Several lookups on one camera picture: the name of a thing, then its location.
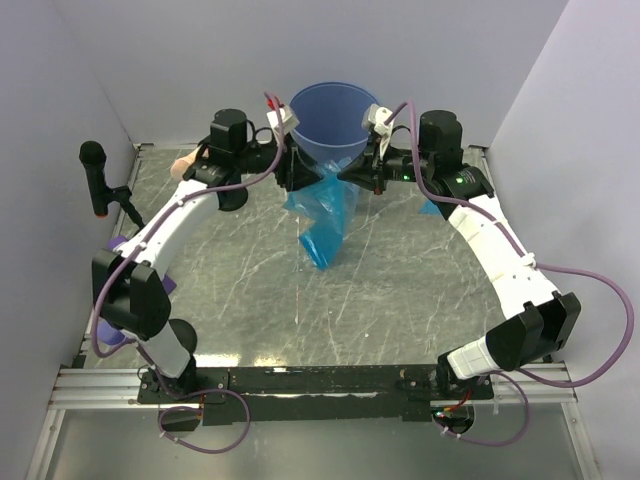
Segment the blue plastic trash bin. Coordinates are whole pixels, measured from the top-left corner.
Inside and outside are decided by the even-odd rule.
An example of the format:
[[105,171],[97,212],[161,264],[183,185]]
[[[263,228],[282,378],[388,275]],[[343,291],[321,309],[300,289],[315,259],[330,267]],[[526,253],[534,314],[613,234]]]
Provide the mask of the blue plastic trash bin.
[[322,82],[299,91],[290,106],[299,120],[292,136],[316,162],[340,163],[360,155],[368,140],[366,111],[378,104],[367,90],[344,82]]

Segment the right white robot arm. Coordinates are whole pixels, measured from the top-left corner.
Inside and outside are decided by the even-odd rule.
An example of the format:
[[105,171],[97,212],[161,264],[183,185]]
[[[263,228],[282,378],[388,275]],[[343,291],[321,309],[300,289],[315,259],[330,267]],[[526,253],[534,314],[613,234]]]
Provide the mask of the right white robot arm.
[[441,394],[458,398],[472,380],[494,370],[513,371],[560,350],[573,330],[581,304],[563,294],[535,266],[502,212],[484,173],[463,160],[463,129],[450,111],[432,110],[419,121],[415,150],[395,148],[391,110],[373,104],[362,126],[364,151],[338,177],[376,195],[388,182],[423,181],[429,200],[475,254],[496,292],[504,321],[479,339],[438,358]]

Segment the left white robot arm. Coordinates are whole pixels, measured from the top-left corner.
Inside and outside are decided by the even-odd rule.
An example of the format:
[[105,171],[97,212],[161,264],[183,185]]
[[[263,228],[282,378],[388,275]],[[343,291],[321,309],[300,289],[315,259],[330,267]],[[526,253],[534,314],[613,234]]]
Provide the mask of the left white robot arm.
[[313,160],[292,137],[299,121],[293,109],[275,101],[267,113],[271,139],[249,136],[253,125],[238,109],[215,113],[210,132],[190,154],[176,160],[177,188],[170,200],[132,239],[92,260],[93,309],[99,321],[120,332],[122,346],[134,345],[172,400],[196,393],[197,335],[186,321],[172,319],[163,279],[193,232],[220,211],[241,208],[250,186],[268,176],[288,192],[321,177]]

